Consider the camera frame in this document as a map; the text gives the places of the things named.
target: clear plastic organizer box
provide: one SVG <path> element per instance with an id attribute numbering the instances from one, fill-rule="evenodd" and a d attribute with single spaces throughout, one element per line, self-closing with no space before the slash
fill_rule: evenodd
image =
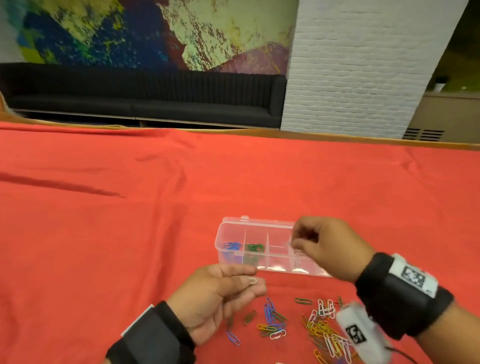
<path id="1" fill-rule="evenodd" d="M 294 223 L 224 218 L 216 235 L 220 263 L 250 264 L 261 270 L 330 277 L 303 252 L 290 246 Z"/>

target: red tablecloth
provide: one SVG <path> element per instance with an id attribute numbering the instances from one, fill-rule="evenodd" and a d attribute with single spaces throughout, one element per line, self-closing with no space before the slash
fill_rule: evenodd
<path id="1" fill-rule="evenodd" d="M 101 362 L 150 303 L 218 261 L 225 216 L 343 218 L 480 314 L 479 166 L 457 150 L 0 123 L 0 362 Z M 287 336 L 238 316 L 241 345 L 221 330 L 198 363 L 314 364 L 312 307 L 294 298 L 355 297 L 335 279 L 260 275 Z M 427 362 L 412 340 L 396 346 Z"/>

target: hand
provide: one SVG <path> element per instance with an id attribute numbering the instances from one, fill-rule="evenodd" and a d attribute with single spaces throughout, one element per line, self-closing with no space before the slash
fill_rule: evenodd
<path id="1" fill-rule="evenodd" d="M 293 227 L 292 248 L 302 250 L 333 277 L 354 283 L 375 250 L 337 218 L 302 217 Z"/>
<path id="2" fill-rule="evenodd" d="M 245 264 L 215 264 L 199 268 L 167 299 L 196 345 L 208 341 L 229 318 L 267 292 L 265 280 Z"/>

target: colorful mural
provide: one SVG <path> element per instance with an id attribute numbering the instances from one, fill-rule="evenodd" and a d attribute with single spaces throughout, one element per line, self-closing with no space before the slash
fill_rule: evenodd
<path id="1" fill-rule="evenodd" d="M 0 0 L 0 29 L 26 62 L 285 74 L 298 1 Z"/>

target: left hand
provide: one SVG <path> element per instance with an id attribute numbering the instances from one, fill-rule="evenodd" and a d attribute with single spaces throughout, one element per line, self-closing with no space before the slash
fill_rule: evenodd
<path id="1" fill-rule="evenodd" d="M 246 264 L 202 267 L 167 299 L 197 346 L 212 337 L 222 320 L 266 294 L 265 280 L 251 277 L 256 272 Z"/>

